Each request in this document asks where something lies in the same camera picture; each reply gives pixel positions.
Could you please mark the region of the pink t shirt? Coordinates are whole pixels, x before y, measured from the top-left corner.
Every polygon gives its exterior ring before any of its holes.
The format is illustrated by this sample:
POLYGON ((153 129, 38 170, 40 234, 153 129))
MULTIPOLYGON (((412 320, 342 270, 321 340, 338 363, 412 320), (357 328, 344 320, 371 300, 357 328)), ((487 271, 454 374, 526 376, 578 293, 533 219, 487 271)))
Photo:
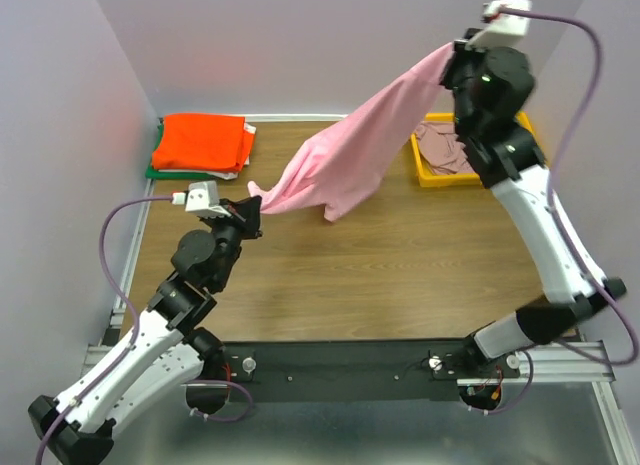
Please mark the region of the pink t shirt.
POLYGON ((354 112, 307 139, 272 188, 250 182, 249 195, 262 198, 261 212, 322 206, 324 218, 335 222, 368 199, 435 104, 453 52, 451 42, 439 47, 354 112))

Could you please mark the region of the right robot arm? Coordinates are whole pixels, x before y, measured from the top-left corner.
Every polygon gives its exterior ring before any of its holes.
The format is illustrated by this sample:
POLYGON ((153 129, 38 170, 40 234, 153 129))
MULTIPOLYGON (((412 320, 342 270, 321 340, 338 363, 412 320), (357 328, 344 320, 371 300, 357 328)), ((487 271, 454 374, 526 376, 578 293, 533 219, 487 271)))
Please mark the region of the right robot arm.
POLYGON ((627 292, 621 278, 606 276, 589 257, 548 186, 542 149, 516 119, 535 85, 527 56, 481 39, 481 30, 470 28, 455 40, 440 83, 453 95, 454 129, 468 163, 515 224, 543 293, 472 332, 443 359, 474 377, 504 355, 560 338, 627 292))

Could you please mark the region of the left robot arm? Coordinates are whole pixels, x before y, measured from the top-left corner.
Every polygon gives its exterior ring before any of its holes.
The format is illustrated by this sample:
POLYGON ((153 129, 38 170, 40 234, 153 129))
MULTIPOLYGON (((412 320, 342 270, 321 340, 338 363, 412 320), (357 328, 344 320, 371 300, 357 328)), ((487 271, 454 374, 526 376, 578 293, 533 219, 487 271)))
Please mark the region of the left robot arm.
POLYGON ((233 382, 223 344, 200 322, 215 307, 245 240, 261 237, 258 196, 234 202, 180 192, 182 205, 207 225, 185 234, 171 258, 172 273, 158 286, 133 326, 87 374, 55 397, 28 408, 40 440, 35 461, 51 452, 63 464, 99 464, 128 418, 171 385, 203 384, 249 391, 233 382))

